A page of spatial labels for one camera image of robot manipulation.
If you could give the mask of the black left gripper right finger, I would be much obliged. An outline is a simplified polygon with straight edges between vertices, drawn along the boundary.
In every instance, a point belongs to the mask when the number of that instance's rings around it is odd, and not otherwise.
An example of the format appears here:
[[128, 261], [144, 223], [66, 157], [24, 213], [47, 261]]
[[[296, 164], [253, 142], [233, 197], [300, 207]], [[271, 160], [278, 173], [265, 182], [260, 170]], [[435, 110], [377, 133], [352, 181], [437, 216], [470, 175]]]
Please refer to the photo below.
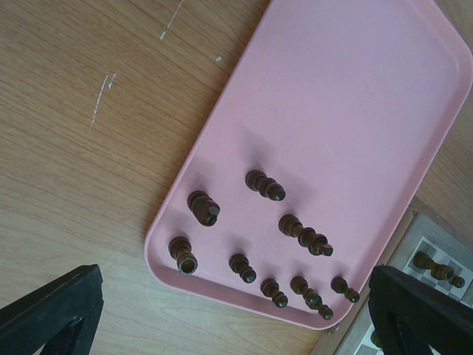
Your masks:
[[471, 354], [472, 309], [392, 266], [376, 266], [368, 306], [385, 354]]

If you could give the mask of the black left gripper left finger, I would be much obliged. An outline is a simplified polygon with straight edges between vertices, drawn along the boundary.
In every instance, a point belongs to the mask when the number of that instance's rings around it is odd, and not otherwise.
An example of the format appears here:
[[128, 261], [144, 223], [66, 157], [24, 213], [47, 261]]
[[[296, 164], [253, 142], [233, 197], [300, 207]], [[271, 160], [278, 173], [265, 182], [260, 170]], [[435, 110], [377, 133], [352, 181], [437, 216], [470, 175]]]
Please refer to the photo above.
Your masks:
[[2, 354], [88, 354], [103, 310], [99, 265], [83, 265], [1, 309]]

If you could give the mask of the dark chess rook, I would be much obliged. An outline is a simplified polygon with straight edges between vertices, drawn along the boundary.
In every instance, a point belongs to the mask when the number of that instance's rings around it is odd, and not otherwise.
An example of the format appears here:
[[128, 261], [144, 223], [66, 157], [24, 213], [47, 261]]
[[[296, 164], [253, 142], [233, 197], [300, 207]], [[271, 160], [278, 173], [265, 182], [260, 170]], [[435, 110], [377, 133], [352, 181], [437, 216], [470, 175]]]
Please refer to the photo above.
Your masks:
[[311, 309], [315, 309], [316, 305], [321, 301], [320, 295], [308, 286], [303, 276], [295, 276], [290, 281], [290, 288], [294, 293], [301, 295], [306, 305]]

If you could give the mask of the dark chess knight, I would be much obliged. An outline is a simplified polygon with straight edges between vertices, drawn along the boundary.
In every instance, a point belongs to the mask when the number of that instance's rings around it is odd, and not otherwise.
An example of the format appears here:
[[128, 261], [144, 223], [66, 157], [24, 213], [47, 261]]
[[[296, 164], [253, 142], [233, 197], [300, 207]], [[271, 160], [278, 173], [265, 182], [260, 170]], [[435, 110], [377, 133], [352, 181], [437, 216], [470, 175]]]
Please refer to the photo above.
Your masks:
[[318, 311], [319, 315], [324, 320], [331, 320], [333, 317], [333, 310], [328, 306], [325, 305], [323, 302], [319, 301], [314, 306], [313, 309]]

